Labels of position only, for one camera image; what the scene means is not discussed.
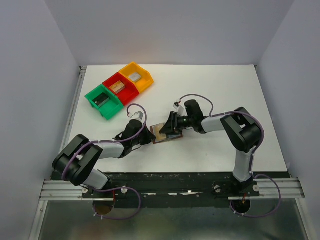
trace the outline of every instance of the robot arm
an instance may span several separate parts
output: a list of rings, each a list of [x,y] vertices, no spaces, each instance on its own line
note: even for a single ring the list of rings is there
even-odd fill
[[[177,102],[174,105],[177,108],[181,107]],[[180,134],[189,127],[200,134],[226,131],[232,145],[236,148],[235,167],[232,174],[240,183],[250,180],[252,177],[251,165],[254,159],[252,153],[262,137],[262,131],[250,118],[247,110],[244,107],[239,107],[232,114],[206,117],[195,100],[186,101],[184,106],[187,116],[179,116],[177,112],[172,111],[160,133]]]
[[[235,113],[216,115],[213,117],[204,116],[199,104],[195,100],[189,100],[184,104],[187,116],[180,116],[178,112],[170,112],[169,119],[163,128],[161,134],[179,135],[184,129],[192,127],[197,133],[206,134],[214,131],[226,131],[231,143],[236,148],[235,167],[233,176],[236,184],[246,185],[252,178],[250,173],[253,161],[252,152],[262,137],[261,129],[255,121],[250,118],[249,113],[243,107],[235,110]],[[143,113],[137,112],[127,124],[125,130],[118,134],[114,139],[121,141],[135,136],[143,127]],[[145,126],[139,135],[131,140],[121,143],[116,142],[98,142],[90,144],[83,149],[81,155],[76,156],[70,164],[65,179],[73,185],[81,184],[102,189],[108,182],[108,177],[102,172],[95,170],[94,166],[99,159],[123,158],[132,152],[136,145],[146,145],[151,143],[156,137]],[[62,174],[75,153],[89,139],[83,135],[77,135],[56,157],[52,166]]]
[[[141,122],[142,118],[142,112],[139,111],[134,114],[125,130],[118,134],[114,140],[124,140],[136,135],[143,127],[143,123]],[[97,144],[90,144],[85,147],[81,152],[81,155],[78,155],[71,163],[65,178],[75,186],[84,184],[100,190],[108,182],[108,177],[102,172],[94,169],[94,166],[99,159],[124,158],[132,152],[134,146],[149,144],[155,138],[156,137],[148,130],[147,126],[145,126],[139,135],[128,141],[121,143],[99,142]],[[52,167],[54,170],[63,174],[67,164],[75,153],[89,142],[89,139],[85,136],[81,134],[77,135],[53,161]]]

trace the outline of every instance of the white table surface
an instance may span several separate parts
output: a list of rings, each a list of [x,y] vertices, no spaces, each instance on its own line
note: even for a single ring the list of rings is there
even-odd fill
[[[124,65],[88,66],[75,109],[69,142],[78,134],[90,140],[112,139],[122,132],[130,118],[126,109],[107,121],[91,107],[85,95],[118,72]],[[150,72],[154,84],[135,98],[147,111],[147,126],[164,123],[173,111],[175,100],[186,94],[200,94],[213,101],[213,113],[245,107],[265,130],[265,139],[256,152],[256,172],[287,171],[276,132],[253,65],[141,65]],[[204,115],[211,106],[198,97]],[[131,107],[132,113],[139,111]],[[184,137],[171,142],[148,144],[128,156],[107,158],[97,162],[95,169],[103,172],[232,172],[236,150],[224,131],[199,134],[183,132]]]

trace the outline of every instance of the wire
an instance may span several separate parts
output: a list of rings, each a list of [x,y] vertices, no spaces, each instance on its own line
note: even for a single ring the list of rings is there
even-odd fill
[[[62,180],[64,181],[67,181],[67,172],[69,170],[69,167],[70,165],[73,163],[73,161],[76,159],[76,157],[81,154],[81,152],[86,148],[88,147],[89,145],[91,144],[98,144],[98,143],[123,143],[123,142],[126,142],[126,141],[130,141],[131,139],[134,139],[136,136],[138,136],[142,131],[143,129],[145,128],[146,124],[147,124],[147,112],[146,110],[144,109],[143,106],[139,105],[139,104],[136,104],[136,103],[131,103],[127,108],[126,108],[126,112],[127,114],[129,114],[129,108],[131,106],[138,106],[140,107],[143,112],[144,112],[144,123],[141,127],[141,129],[133,136],[127,138],[127,139],[123,139],[123,140],[118,140],[118,141],[112,141],[112,140],[101,140],[101,141],[98,141],[98,140],[94,140],[94,141],[90,141],[90,142],[87,142],[86,144],[84,144],[82,147],[80,147],[80,149],[73,155],[73,157],[70,159],[70,161],[68,162],[68,164],[65,166],[64,170],[63,170],[63,173],[62,173]]]
[[[213,104],[213,102],[212,102],[211,100],[209,100],[209,99],[206,98],[205,96],[201,96],[201,95],[199,95],[199,94],[187,94],[187,95],[184,95],[184,96],[180,97],[179,100],[182,100],[182,99],[184,99],[184,98],[186,98],[186,97],[189,97],[189,96],[196,96],[196,97],[199,97],[199,98],[202,98],[202,99],[207,100],[207,101],[211,104],[211,110],[210,110],[210,112],[209,112],[209,116],[211,116],[212,112],[214,111],[214,104]]]
[[[279,209],[279,207],[280,207],[280,205],[281,205],[281,202],[282,202],[282,197],[281,197],[281,192],[280,192],[280,188],[279,188],[278,184],[276,183],[275,180],[273,180],[271,177],[269,177],[269,176],[267,176],[267,175],[265,175],[265,174],[258,174],[258,175],[255,176],[254,178],[257,179],[257,178],[259,178],[259,177],[265,177],[265,178],[271,180],[271,181],[274,183],[274,185],[276,186],[276,189],[278,190],[278,193],[279,193],[279,201],[278,201],[277,206],[276,206],[272,211],[270,211],[270,212],[268,212],[268,213],[266,213],[266,214],[263,214],[263,215],[249,215],[249,214],[246,214],[246,213],[239,213],[239,212],[237,212],[237,211],[235,210],[235,208],[234,208],[233,202],[230,201],[230,208],[231,208],[231,210],[233,211],[234,214],[237,214],[237,215],[239,215],[239,216],[243,216],[243,217],[246,217],[246,218],[258,219],[258,218],[264,218],[264,217],[270,216],[271,214],[274,214],[274,213]]]
[[[138,208],[136,209],[136,211],[131,214],[130,216],[126,216],[126,217],[113,217],[113,216],[104,216],[104,215],[99,215],[97,214],[97,211],[96,211],[96,206],[94,205],[93,206],[93,211],[94,211],[94,215],[97,215],[101,218],[104,218],[104,219],[110,219],[110,220],[126,220],[126,219],[130,219],[132,217],[134,217],[135,215],[137,215],[139,212],[140,212],[140,209],[141,209],[141,197],[140,197],[140,194],[138,193],[137,190],[135,190],[134,188],[131,188],[131,187],[128,187],[128,186],[121,186],[121,187],[116,187],[116,188],[111,188],[111,189],[107,189],[107,190],[99,190],[99,189],[95,189],[93,187],[91,187],[91,189],[93,189],[94,191],[96,192],[99,192],[99,193],[107,193],[107,192],[113,192],[113,191],[116,191],[116,190],[121,190],[121,189],[128,189],[128,190],[131,190],[133,191],[137,196],[138,196],[138,200],[139,200],[139,205],[138,205]]]

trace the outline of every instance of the small block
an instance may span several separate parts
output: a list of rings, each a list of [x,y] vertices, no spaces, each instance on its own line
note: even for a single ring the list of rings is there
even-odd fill
[[[129,79],[136,83],[141,79],[141,75],[137,72],[134,72],[131,75],[129,75]]]
[[[116,94],[120,93],[125,88],[125,85],[122,81],[117,81],[113,84],[110,89],[114,91]]]

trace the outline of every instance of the metal extrusion frame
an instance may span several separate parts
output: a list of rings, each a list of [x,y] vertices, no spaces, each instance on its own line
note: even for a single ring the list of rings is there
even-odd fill
[[[75,117],[75,109],[79,101],[81,88],[85,79],[87,67],[80,66],[79,78],[73,97],[70,113],[65,127],[60,150],[68,144],[70,137],[71,126]],[[316,239],[316,232],[311,221],[311,217],[305,203],[305,194],[303,192],[300,181],[297,178],[276,178],[274,179],[279,185],[281,197],[283,199],[296,199],[298,210],[301,216],[302,224],[304,225],[308,239]],[[256,179],[260,196],[247,196],[249,199],[278,199],[278,189],[268,179]],[[33,225],[29,235],[29,240],[38,240],[41,234],[42,225],[44,222],[48,201],[103,201],[112,202],[112,198],[83,198],[84,189],[81,186],[74,186],[70,182],[60,180],[46,180],[43,183],[42,191],[39,198],[38,207],[35,213]],[[229,200],[240,200],[241,197],[229,197]]]
[[[78,105],[78,101],[80,98],[80,92],[81,92],[82,85],[84,83],[84,79],[85,79],[85,75],[86,75],[86,71],[87,71],[87,66],[79,66],[79,69],[80,69],[79,78],[78,78],[77,85],[75,88],[75,93],[73,96],[72,105],[71,105],[70,113],[69,113],[67,123],[65,126],[65,130],[64,130],[62,143],[61,143],[59,152],[61,152],[68,143],[71,126],[72,126],[72,123],[74,122],[74,119],[75,119],[74,113],[75,113],[75,109],[76,109],[76,106]],[[29,240],[38,240],[39,239],[40,233],[41,233],[41,228],[42,228],[45,214],[46,214],[46,210],[47,210],[47,206],[48,206],[47,200],[39,200],[38,207],[37,207],[37,210],[36,210],[36,213],[34,216],[33,224],[31,227],[31,232],[29,235]]]

